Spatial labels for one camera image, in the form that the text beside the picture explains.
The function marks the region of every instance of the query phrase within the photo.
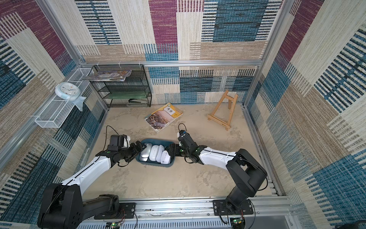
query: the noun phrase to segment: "patterned wall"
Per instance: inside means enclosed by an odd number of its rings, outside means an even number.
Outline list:
[[[245,97],[256,66],[149,67],[145,68],[153,104],[217,103],[225,90]]]
[[[281,0],[50,0],[86,62],[261,59]]]
[[[86,62],[261,59],[281,0],[50,0]],[[240,103],[256,66],[155,67],[153,104]]]
[[[1,221],[36,224],[45,187],[86,163],[105,110],[90,86],[83,96],[82,112],[74,107],[59,129],[38,127],[1,171]]]
[[[0,1],[0,148],[75,67],[34,0]]]
[[[248,109],[303,228],[366,218],[366,1],[296,0]]]
[[[0,148],[75,67],[34,0],[0,0]],[[104,116],[88,87],[60,129],[37,128],[0,173],[2,228],[36,227],[44,188],[73,175],[87,160]]]

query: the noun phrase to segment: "magazine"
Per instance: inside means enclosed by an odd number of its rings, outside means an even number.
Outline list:
[[[83,80],[92,81],[124,81],[128,76],[131,75],[131,70],[126,71],[98,71],[89,76],[83,77]]]
[[[181,110],[174,107],[171,103],[167,103],[145,117],[145,121],[158,133],[182,114]]]

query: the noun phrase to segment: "white computer mouse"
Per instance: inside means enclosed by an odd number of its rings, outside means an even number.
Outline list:
[[[161,154],[161,163],[164,165],[170,164],[170,155],[168,151],[164,150],[164,152]]]
[[[159,146],[159,151],[158,151],[158,155],[156,155],[156,161],[160,163],[160,159],[161,159],[161,154],[163,153],[164,151],[164,146],[163,145],[160,145]]]
[[[159,152],[159,146],[153,145],[151,147],[150,154],[149,154],[150,161],[152,161],[152,162],[156,161],[156,156],[158,155],[158,152]]]

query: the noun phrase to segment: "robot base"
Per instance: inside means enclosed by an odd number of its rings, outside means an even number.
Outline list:
[[[231,203],[226,200],[213,200],[213,210],[215,215],[251,215],[254,213],[250,200],[246,199],[242,202],[240,209],[234,207]]]

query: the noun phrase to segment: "beige floor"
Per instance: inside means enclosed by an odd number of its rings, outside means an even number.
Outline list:
[[[89,161],[102,150],[106,125],[111,125],[119,134],[129,135],[132,142],[157,138],[178,143],[176,135],[178,124],[181,122],[186,125],[188,133],[198,145],[207,145],[222,151],[237,151],[243,148],[260,161],[239,105],[235,107],[229,131],[214,121],[207,120],[206,114],[212,112],[215,104],[200,104],[177,105],[184,114],[159,133],[155,133],[144,117],[159,107],[112,108]],[[215,115],[227,120],[228,114],[227,104],[222,104]],[[107,144],[112,134],[114,131],[108,128]],[[106,193],[116,194],[120,199],[227,196],[234,186],[235,183],[227,170],[211,165],[188,164],[181,157],[177,157],[169,168],[142,165],[133,160],[127,167],[120,168],[115,165],[101,175],[86,190],[83,199],[95,198]],[[271,191],[266,188],[257,192],[257,195],[271,195]]]

